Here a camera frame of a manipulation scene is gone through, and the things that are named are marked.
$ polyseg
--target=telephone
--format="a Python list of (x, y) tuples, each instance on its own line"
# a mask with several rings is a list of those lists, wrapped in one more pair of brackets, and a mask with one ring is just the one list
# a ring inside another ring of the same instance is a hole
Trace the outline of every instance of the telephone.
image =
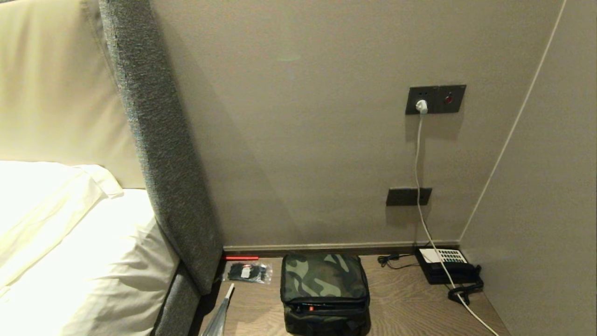
[[(454, 283), (478, 283), (481, 281), (479, 278), (481, 266), (475, 267), (469, 264), (460, 251), (438, 249), (438, 252)], [(430, 285), (450, 283), (434, 249), (417, 249), (415, 256)]]

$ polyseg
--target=white pillow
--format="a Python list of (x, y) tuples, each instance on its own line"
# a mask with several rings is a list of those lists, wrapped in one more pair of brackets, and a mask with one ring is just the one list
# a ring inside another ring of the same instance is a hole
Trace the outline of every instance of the white pillow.
[(122, 192), (99, 166), (0, 161), (0, 295), (100, 198)]

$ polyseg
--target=camouflage bag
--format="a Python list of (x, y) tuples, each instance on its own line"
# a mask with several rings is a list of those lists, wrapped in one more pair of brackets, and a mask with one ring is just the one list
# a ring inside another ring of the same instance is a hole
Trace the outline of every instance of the camouflage bag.
[(367, 324), (369, 287), (358, 256), (285, 256), (280, 296), (291, 334), (359, 335)]

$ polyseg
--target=wall socket panel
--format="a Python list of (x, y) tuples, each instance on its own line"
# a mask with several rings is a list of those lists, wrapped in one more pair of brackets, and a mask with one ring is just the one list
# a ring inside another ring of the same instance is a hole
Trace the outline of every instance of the wall socket panel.
[(415, 107), (421, 99), (427, 101), (427, 113), (456, 113), (464, 99), (466, 85), (419, 86), (408, 91), (406, 114), (419, 114)]
[[(433, 188), (420, 188), (419, 204), (427, 205)], [(416, 206), (417, 188), (390, 188), (387, 192), (386, 206)]]

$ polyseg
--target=red pen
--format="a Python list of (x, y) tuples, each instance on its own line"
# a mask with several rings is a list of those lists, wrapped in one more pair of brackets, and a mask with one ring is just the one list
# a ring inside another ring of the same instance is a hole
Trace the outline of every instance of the red pen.
[(237, 256), (237, 255), (226, 255), (222, 257), (226, 261), (234, 261), (234, 260), (259, 260), (258, 256), (249, 255), (249, 256)]

